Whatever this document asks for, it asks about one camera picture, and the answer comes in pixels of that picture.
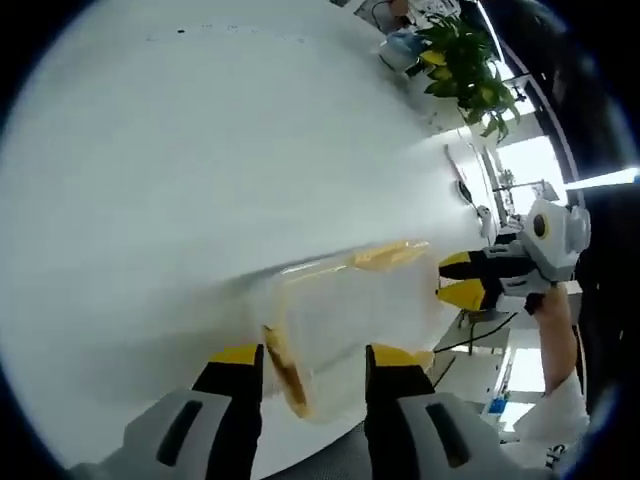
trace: person's arm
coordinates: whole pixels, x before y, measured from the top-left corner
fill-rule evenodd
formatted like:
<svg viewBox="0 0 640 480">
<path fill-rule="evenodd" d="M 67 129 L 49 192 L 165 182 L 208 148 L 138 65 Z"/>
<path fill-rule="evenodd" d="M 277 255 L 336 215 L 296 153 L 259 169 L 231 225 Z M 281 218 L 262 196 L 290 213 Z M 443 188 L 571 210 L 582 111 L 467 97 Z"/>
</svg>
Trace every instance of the person's arm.
<svg viewBox="0 0 640 480">
<path fill-rule="evenodd" d="M 564 285 L 552 287 L 533 316 L 540 332 L 545 395 L 550 395 L 573 373 L 578 355 Z"/>
</svg>

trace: white tabletop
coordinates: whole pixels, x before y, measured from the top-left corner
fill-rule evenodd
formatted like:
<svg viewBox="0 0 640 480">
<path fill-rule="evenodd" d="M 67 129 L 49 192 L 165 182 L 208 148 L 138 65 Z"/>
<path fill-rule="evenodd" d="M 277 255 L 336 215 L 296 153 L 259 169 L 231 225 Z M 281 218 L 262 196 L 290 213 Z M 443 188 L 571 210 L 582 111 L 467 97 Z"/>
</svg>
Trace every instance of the white tabletop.
<svg viewBox="0 0 640 480">
<path fill-rule="evenodd" d="M 475 157 L 456 132 L 426 139 L 380 41 L 321 0 L 117 0 L 45 56 L 0 150 L 0 346 L 63 465 L 101 460 L 213 351 L 256 340 L 249 277 L 229 279 L 398 238 L 485 244 L 444 144 L 463 170 Z"/>
</svg>

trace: person's hand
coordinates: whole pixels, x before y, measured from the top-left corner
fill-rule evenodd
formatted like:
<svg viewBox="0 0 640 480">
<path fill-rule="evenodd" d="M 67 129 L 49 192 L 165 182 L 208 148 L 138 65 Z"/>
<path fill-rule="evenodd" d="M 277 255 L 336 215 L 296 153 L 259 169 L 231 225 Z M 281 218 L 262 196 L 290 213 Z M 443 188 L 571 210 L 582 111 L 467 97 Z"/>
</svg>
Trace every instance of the person's hand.
<svg viewBox="0 0 640 480">
<path fill-rule="evenodd" d="M 540 325 L 571 323 L 569 296 L 566 287 L 561 283 L 551 287 L 545 293 L 540 307 L 533 316 Z"/>
</svg>

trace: window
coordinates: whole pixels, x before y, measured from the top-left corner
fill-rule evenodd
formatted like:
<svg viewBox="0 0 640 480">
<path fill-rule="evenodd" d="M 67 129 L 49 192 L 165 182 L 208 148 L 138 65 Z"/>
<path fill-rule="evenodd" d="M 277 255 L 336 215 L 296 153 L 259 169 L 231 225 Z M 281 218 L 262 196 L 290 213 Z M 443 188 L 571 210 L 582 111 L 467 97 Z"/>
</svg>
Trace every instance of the window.
<svg viewBox="0 0 640 480">
<path fill-rule="evenodd" d="M 551 141 L 546 136 L 530 138 L 523 142 L 498 148 L 498 157 L 503 170 L 511 170 L 515 188 L 511 189 L 515 213 L 527 214 L 536 199 L 534 189 L 530 185 L 518 187 L 529 182 L 545 180 L 549 182 L 558 200 L 558 205 L 567 204 L 567 193 L 560 167 L 556 159 Z"/>
<path fill-rule="evenodd" d="M 516 349 L 507 389 L 519 392 L 544 392 L 542 358 L 539 348 Z"/>
<path fill-rule="evenodd" d="M 507 402 L 504 412 L 500 415 L 500 422 L 504 422 L 502 430 L 504 432 L 513 432 L 513 425 L 534 405 L 535 403 Z"/>
</svg>

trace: cable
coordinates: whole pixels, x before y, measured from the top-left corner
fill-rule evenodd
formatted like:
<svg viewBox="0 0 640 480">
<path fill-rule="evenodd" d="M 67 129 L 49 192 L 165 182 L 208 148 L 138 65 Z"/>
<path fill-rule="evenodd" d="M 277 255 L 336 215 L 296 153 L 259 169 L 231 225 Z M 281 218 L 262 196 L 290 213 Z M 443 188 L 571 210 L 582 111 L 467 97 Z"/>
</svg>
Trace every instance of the cable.
<svg viewBox="0 0 640 480">
<path fill-rule="evenodd" d="M 468 343 L 473 343 L 476 340 L 480 340 L 482 338 L 488 337 L 489 335 L 493 335 L 498 330 L 500 330 L 502 327 L 504 327 L 507 323 L 509 323 L 511 320 L 513 320 L 513 317 L 515 317 L 518 313 L 520 313 L 520 312 L 515 312 L 515 313 L 512 313 L 511 315 L 509 315 L 509 318 L 507 318 L 504 322 L 502 322 L 500 325 L 498 325 L 496 328 L 494 328 L 490 332 L 484 333 L 482 335 L 478 335 L 475 338 L 470 338 L 469 340 L 464 340 L 462 342 L 459 342 L 459 343 L 456 343 L 456 344 L 453 344 L 453 345 L 449 345 L 448 347 L 437 348 L 437 349 L 435 349 L 433 351 L 433 353 L 440 353 L 440 352 L 444 352 L 446 350 L 451 350 L 452 348 L 456 348 L 456 347 L 459 347 L 461 345 L 466 345 Z"/>
</svg>

